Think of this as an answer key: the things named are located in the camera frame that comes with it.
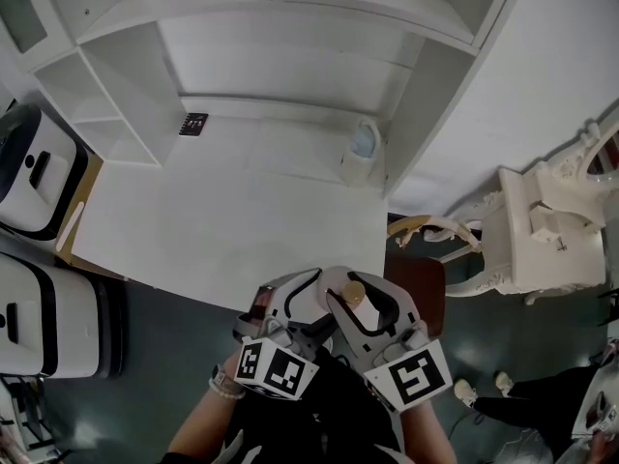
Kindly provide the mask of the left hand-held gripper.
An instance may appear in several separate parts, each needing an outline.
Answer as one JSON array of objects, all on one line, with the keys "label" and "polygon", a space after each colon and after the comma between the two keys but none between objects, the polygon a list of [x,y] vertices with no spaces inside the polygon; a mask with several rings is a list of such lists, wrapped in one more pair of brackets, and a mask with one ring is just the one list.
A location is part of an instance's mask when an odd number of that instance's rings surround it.
[{"label": "left hand-held gripper", "polygon": [[283,275],[261,285],[250,314],[237,317],[241,354],[234,381],[264,396],[299,400],[318,372],[317,351],[336,330],[318,302],[320,268]]}]

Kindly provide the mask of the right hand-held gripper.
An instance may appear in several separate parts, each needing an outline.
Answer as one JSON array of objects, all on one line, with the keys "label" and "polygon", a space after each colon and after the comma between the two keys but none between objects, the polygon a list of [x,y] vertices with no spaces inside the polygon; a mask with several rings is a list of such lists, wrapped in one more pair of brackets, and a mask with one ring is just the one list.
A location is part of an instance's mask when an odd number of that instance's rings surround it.
[{"label": "right hand-held gripper", "polygon": [[326,301],[369,390],[402,413],[449,388],[453,379],[440,341],[428,337],[410,294],[378,275],[351,271],[347,277],[365,287],[359,306],[332,289]]}]

